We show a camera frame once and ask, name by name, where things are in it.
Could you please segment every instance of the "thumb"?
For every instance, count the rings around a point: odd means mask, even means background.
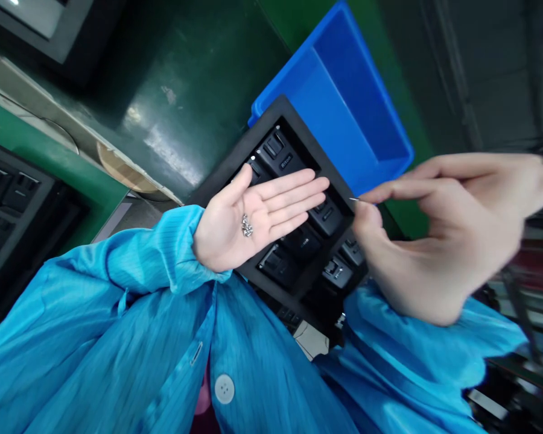
[[[246,192],[251,182],[252,167],[248,164],[244,164],[231,183],[217,193],[215,197],[218,198],[222,204],[233,205],[241,198],[241,196],[243,196],[243,193]]]
[[[356,202],[352,228],[367,258],[383,245],[392,245],[383,228],[382,215],[376,205],[363,201]]]

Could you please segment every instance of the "green table surface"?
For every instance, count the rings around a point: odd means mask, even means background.
[[[88,89],[76,92],[29,74],[185,203],[246,131],[252,102],[333,3],[129,2]],[[414,146],[415,163],[439,152],[431,139],[458,141],[418,3],[349,1]],[[427,220],[415,203],[386,208],[405,236],[425,233]],[[386,212],[384,218],[394,226]]]
[[[89,244],[129,191],[105,172],[0,107],[0,145],[64,181],[89,208],[62,248]]]

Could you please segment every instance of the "green workbench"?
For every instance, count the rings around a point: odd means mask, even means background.
[[[129,2],[87,90],[74,92],[29,74],[101,141],[185,203],[246,131],[252,102],[333,3]],[[399,53],[411,56],[417,48],[426,55],[426,38],[414,23],[418,2],[349,3],[414,146],[415,162],[421,162],[439,152],[433,151],[430,137],[441,143],[450,134],[436,132],[450,124],[442,117],[446,101],[443,107],[431,55],[420,63],[397,58]],[[399,29],[406,29],[404,38]],[[417,89],[409,88],[407,72],[416,77]],[[423,80],[432,80],[433,86]],[[425,101],[419,98],[421,106],[413,95],[426,95]],[[421,109],[431,105],[435,117],[427,119],[434,119],[432,131],[438,137],[422,122]],[[390,203],[387,209],[404,235],[416,237],[426,230],[415,204]],[[397,236],[398,227],[387,213],[384,218]]]

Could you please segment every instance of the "blue plastic bin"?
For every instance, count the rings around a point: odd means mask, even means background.
[[[338,2],[252,105],[285,94],[355,195],[400,176],[414,151],[360,29]]]

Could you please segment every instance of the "white button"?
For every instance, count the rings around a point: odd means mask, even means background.
[[[229,404],[235,395],[235,385],[229,375],[222,374],[215,381],[215,396],[221,404]]]

